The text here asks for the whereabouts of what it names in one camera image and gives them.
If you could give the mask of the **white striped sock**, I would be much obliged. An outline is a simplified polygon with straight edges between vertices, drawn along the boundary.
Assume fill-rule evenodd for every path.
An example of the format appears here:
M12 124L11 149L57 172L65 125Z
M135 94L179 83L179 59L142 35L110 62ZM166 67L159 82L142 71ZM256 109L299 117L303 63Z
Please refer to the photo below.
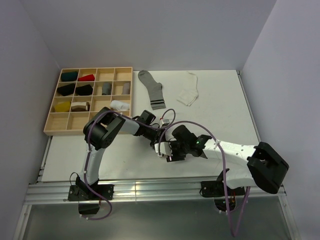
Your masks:
M130 104L120 100L112 100L110 103L110 108L115 111L129 111Z

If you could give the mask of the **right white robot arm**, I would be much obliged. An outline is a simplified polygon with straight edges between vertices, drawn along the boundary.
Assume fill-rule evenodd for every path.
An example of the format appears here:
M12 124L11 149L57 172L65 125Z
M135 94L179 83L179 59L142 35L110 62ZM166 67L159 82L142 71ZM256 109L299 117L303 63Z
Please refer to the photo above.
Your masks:
M257 186L269 194L277 194L289 170L289 164L266 142L243 145L196 136L185 125L173 130L174 141L162 140L155 148L168 162L183 161L186 155L222 161L221 178L216 183L222 195L233 189Z

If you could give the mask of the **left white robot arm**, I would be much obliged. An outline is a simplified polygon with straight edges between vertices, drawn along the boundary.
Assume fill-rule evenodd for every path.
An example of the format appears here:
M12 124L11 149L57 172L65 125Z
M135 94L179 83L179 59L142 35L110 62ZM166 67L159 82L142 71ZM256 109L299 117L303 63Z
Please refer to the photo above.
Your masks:
M75 185L79 194L91 200L98 193L99 169L102 157L119 133L127 133L135 137L143 136L155 144L164 129L152 126L156 118L145 110L140 116L128 117L103 107L83 128L87 145L83 168L76 178Z

